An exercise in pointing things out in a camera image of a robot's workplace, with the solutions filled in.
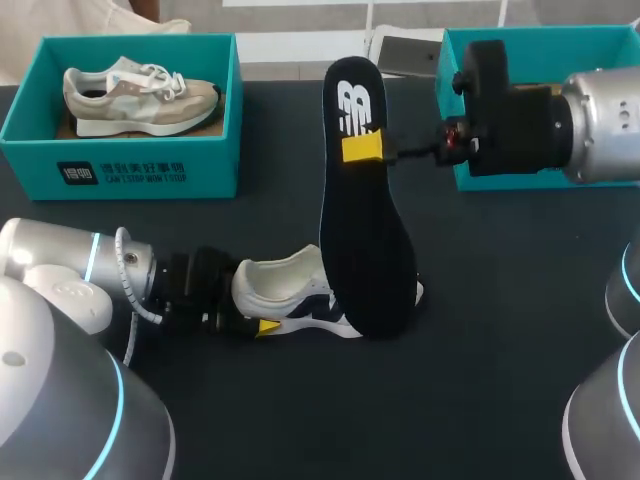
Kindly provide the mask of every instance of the shoe box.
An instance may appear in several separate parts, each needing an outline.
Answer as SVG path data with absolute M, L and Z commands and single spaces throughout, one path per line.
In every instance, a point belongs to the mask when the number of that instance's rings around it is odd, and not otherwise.
M 64 72 L 103 71 L 121 56 L 218 85 L 223 109 L 216 122 L 182 136 L 76 137 Z M 0 131 L 0 148 L 31 200 L 231 198 L 242 101 L 233 34 L 45 37 Z
M 436 76 L 436 96 L 443 119 L 464 115 L 463 97 L 454 93 L 451 82 L 462 67 L 465 48 L 479 40 L 504 42 L 509 79 L 515 85 L 557 86 L 576 72 L 640 65 L 640 36 L 630 25 L 447 29 Z M 453 168 L 461 191 L 578 187 L 556 170 L 533 175 L 472 177 L 466 162 Z M 618 182 L 589 186 L 629 185 Z

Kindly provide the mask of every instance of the sneaker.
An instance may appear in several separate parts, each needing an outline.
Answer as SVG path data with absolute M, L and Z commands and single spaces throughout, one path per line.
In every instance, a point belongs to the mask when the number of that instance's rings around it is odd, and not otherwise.
M 185 80 L 159 65 L 140 65 L 125 57 L 104 72 L 68 69 L 63 91 L 80 137 L 176 135 L 205 123 L 220 98 L 219 87 L 212 83 Z
M 418 282 L 416 305 L 423 292 L 424 287 Z M 268 335 L 315 327 L 343 338 L 362 336 L 336 304 L 320 249 L 315 245 L 282 260 L 242 261 L 233 277 L 231 294 L 245 317 L 280 322 L 280 327 Z

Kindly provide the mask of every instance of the black table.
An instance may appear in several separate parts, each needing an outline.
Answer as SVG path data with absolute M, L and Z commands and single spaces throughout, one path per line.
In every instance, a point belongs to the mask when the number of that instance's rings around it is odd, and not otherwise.
M 430 131 L 432 91 L 390 81 L 390 125 L 410 140 Z M 0 89 L 2 115 L 13 94 Z M 242 138 L 232 201 L 29 203 L 2 160 L 0 221 L 125 225 L 161 253 L 210 244 L 269 259 L 316 242 L 321 84 L 246 84 Z M 461 194 L 451 171 L 427 161 L 391 179 L 429 295 L 413 331 L 389 342 L 311 330 L 253 343 L 141 340 L 133 368 L 173 417 L 175 479 L 571 478 L 562 412 L 622 343 L 604 285 L 639 192 Z

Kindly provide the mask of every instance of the tan suede sneaker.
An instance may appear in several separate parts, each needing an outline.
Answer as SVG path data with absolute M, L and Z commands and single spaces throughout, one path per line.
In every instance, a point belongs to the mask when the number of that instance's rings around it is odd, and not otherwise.
M 68 69 L 63 91 L 80 137 L 176 135 L 206 123 L 220 99 L 220 88 L 213 83 L 185 80 L 159 65 L 125 57 L 104 72 Z

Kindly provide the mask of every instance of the black insole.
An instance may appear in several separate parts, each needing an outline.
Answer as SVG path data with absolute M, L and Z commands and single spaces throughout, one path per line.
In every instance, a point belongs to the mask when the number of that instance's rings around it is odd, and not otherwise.
M 343 162 L 342 139 L 387 126 L 384 84 L 360 57 L 334 63 L 323 89 L 326 179 L 320 247 L 329 285 L 363 336 L 400 333 L 416 300 L 411 240 L 393 203 L 387 166 Z

